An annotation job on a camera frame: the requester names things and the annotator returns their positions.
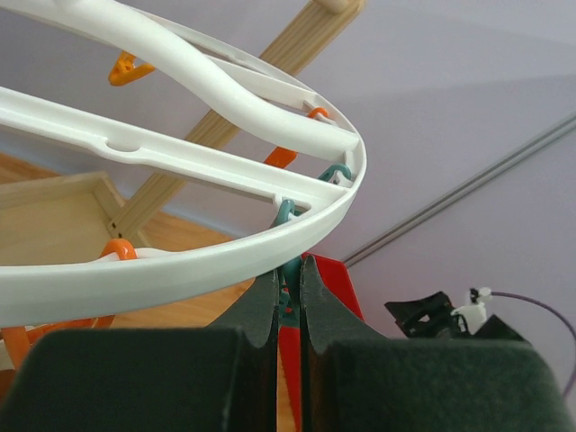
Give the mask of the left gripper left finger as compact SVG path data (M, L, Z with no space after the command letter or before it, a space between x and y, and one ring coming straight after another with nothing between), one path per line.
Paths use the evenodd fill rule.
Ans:
M61 330L31 350L4 431L273 431L279 278L204 328Z

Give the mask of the white round clip hanger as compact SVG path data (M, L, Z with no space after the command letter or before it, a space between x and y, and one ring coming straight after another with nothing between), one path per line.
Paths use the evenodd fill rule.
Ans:
M77 264L5 265L3 328L112 316L210 293L276 269L344 219L365 178L365 143L332 103L298 80L219 40L116 1L1 6L127 50L243 131L333 168L321 180L3 88L1 124L9 131L297 210L257 234L189 251L139 247L130 260L107 255Z

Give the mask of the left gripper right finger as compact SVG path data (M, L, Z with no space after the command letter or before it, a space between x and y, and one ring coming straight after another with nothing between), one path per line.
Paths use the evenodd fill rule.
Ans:
M313 256L300 286L305 431L572 431L544 359L511 340L390 339L323 283Z

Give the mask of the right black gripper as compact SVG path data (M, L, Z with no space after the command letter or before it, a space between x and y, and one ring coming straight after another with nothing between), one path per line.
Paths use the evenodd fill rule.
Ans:
M387 301L384 306L407 338L524 340L496 315L488 316L474 335L460 330L451 316L451 311L458 307L445 292L414 301Z

